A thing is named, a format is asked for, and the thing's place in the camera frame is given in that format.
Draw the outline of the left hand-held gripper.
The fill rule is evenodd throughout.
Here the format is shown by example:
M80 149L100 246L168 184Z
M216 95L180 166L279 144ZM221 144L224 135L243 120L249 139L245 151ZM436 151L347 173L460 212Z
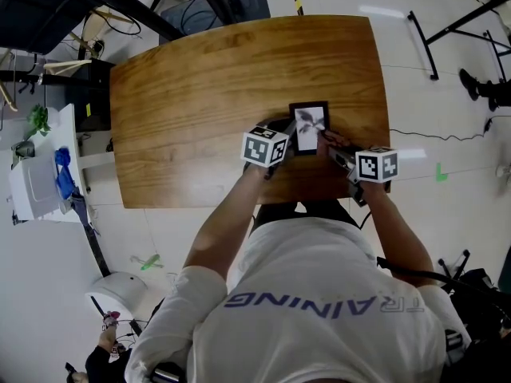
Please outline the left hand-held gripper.
M272 178L289 153L295 131L295 119L269 118L245 132L240 153L244 171L256 165L266 169L266 180Z

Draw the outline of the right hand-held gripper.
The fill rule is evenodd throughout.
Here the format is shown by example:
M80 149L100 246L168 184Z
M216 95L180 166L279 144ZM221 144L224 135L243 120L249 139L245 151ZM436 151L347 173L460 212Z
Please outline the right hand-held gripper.
M316 155L329 156L338 166L347 171L348 195L364 207L364 190L361 183L382 184L390 191L391 181L398 177L398 151L387 147L357 150L354 147L337 147L336 137L318 135Z

